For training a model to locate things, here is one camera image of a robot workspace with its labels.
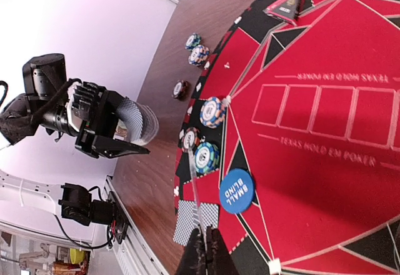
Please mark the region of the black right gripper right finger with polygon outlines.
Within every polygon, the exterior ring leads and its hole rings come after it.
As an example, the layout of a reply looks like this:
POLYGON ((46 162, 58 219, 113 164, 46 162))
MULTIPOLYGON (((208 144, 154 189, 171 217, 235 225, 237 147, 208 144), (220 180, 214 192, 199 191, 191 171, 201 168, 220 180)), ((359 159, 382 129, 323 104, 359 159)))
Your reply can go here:
POLYGON ((219 229, 206 229, 206 274, 238 275, 219 229))

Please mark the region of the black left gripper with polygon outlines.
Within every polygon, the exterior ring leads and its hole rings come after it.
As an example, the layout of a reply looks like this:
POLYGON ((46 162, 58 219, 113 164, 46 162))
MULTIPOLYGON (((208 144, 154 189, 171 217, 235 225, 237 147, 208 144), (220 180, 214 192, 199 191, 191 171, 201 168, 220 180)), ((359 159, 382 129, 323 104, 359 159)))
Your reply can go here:
POLYGON ((124 97, 93 82, 78 84, 72 93, 72 115, 82 120, 75 148, 92 158, 119 158, 149 154, 136 144, 114 139, 119 118, 116 109, 124 97))

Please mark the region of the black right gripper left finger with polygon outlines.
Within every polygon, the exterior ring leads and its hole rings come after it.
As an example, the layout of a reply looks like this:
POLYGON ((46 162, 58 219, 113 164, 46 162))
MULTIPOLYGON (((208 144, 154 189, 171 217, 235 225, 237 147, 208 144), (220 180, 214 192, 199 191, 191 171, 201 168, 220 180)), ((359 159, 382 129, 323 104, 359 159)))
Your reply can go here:
POLYGON ((201 230, 196 227, 191 232, 175 274, 201 275, 205 273, 206 252, 204 239, 201 230))

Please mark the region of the dealt blue card seat two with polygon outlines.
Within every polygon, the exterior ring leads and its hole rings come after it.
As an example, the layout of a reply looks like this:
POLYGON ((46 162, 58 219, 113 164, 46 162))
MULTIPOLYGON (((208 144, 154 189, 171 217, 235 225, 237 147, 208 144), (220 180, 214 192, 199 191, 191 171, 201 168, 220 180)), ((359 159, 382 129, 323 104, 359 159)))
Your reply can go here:
MULTIPOLYGON (((218 227, 219 205, 201 203, 203 229, 212 226, 218 227)), ((177 211, 177 223, 173 236, 173 241, 181 246, 186 246, 194 228, 199 225, 199 217, 194 201, 179 200, 177 211)))

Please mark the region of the blue small blind button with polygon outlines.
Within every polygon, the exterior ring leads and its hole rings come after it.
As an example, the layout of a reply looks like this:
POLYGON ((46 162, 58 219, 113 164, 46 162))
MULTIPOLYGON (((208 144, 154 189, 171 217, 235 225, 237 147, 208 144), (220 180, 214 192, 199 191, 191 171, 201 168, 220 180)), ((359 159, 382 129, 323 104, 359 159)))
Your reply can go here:
POLYGON ((220 184, 219 200, 228 213, 241 214, 251 206, 255 190, 254 180, 247 171, 232 169, 220 184))

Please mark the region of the red black chips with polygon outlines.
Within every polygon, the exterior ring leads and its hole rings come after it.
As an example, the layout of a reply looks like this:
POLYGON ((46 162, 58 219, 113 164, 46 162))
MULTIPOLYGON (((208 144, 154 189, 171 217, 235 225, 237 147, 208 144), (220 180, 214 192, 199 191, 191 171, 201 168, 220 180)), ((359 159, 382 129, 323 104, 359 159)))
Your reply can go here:
POLYGON ((186 129, 184 136, 181 139, 181 149, 184 153, 189 150, 195 152, 196 148, 200 144, 200 132, 196 127, 189 127, 186 129))

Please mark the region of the red black poker chip stack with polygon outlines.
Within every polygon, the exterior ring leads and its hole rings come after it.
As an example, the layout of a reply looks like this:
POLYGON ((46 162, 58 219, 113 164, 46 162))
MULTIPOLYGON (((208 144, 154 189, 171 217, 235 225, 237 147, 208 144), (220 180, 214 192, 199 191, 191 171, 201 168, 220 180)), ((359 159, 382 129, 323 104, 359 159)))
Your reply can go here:
POLYGON ((174 99, 183 100, 188 92, 189 83, 186 80, 178 80, 173 89, 172 97, 174 99))

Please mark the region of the green chips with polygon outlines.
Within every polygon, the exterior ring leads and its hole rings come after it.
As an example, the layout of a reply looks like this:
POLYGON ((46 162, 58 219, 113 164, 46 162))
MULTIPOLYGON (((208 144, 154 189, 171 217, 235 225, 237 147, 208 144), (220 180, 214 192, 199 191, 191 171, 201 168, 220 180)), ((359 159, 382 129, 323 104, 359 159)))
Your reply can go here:
POLYGON ((200 174, 209 174, 219 168, 219 148, 210 142, 201 143, 195 152, 195 167, 200 174))

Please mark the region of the blue cream chips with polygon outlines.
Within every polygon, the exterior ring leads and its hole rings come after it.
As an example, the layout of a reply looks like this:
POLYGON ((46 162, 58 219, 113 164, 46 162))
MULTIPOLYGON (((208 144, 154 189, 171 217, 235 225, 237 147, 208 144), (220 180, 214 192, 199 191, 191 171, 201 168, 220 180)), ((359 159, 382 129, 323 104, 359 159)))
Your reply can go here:
POLYGON ((199 119, 208 128, 219 127, 226 115, 226 106, 218 97, 208 98, 201 107, 199 119))

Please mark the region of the blue cream poker chip stack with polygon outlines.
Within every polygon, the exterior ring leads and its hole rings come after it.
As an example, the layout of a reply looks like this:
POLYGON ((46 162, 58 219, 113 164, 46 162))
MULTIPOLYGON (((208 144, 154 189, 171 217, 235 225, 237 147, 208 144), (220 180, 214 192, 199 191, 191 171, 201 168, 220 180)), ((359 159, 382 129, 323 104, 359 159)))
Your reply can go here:
POLYGON ((188 63, 192 66, 200 66, 208 59, 209 53, 208 47, 199 44, 192 49, 188 63))

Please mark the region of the green poker chip stack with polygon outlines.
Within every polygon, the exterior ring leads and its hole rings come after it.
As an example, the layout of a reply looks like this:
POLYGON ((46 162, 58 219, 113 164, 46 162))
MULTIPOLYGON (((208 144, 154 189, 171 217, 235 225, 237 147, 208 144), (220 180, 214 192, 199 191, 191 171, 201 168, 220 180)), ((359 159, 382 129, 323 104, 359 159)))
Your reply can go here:
POLYGON ((200 45, 201 39, 202 38, 198 33, 192 33, 185 43, 185 49, 192 51, 196 46, 200 45))

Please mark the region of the black triangular all-in marker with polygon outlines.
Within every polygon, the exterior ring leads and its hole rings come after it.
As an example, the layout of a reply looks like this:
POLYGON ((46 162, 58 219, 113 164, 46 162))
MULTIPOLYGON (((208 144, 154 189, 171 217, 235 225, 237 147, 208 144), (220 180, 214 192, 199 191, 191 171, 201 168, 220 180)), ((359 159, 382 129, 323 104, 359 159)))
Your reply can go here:
POLYGON ((269 17, 296 26, 304 2, 305 0, 276 0, 264 9, 263 12, 269 17))

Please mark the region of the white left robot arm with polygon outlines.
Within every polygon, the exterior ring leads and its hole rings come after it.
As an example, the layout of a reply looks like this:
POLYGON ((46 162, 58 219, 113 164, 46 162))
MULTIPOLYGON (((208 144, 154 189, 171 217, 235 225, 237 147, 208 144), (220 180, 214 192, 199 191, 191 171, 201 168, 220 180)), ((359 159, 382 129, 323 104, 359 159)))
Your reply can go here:
MULTIPOLYGON (((31 58, 22 68, 25 92, 1 111, 1 144, 13 146, 44 128, 75 138, 75 148, 92 158, 148 154, 159 131, 153 110, 116 91, 66 75, 64 55, 31 58)), ((130 225, 114 193, 94 199, 77 184, 43 184, 1 173, 1 199, 70 219, 106 227, 105 245, 122 243, 130 225)))

